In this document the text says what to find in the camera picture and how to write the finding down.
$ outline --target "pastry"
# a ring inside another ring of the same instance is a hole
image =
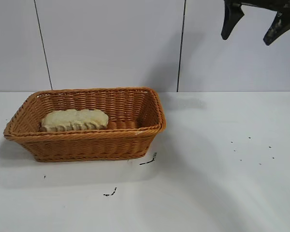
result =
[[[107,128],[108,115],[101,110],[57,110],[41,120],[41,131],[82,131]]]

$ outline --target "white table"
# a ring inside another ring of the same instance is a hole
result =
[[[290,232],[290,92],[161,94],[146,157],[72,163],[4,140],[29,94],[0,93],[0,232]]]

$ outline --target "woven basket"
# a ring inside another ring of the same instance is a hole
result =
[[[105,130],[40,132],[54,110],[99,109],[109,116]],[[166,127],[157,93],[149,88],[50,90],[32,94],[4,130],[4,137],[39,162],[126,160],[146,154]]]

